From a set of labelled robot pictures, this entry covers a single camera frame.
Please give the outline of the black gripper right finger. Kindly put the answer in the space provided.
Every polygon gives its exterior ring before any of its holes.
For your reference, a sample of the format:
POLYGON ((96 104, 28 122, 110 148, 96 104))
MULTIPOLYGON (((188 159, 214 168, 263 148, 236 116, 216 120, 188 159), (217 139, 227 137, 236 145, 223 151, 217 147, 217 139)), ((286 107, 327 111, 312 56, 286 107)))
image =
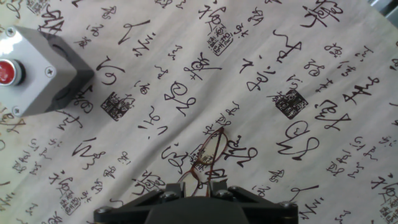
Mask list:
POLYGON ((298 206, 292 202, 273 203, 225 182, 212 181, 208 195, 223 223, 298 224, 298 206))

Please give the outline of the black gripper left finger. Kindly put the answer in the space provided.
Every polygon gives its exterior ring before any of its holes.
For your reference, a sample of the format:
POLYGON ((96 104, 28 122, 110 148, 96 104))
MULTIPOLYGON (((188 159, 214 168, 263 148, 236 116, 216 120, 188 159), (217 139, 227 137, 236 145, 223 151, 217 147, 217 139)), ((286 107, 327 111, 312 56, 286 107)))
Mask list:
POLYGON ((145 223, 153 208, 184 198, 185 191, 185 182, 178 182, 167 184, 164 189, 152 190, 119 208, 102 206, 94 211, 94 222, 99 224, 145 223))

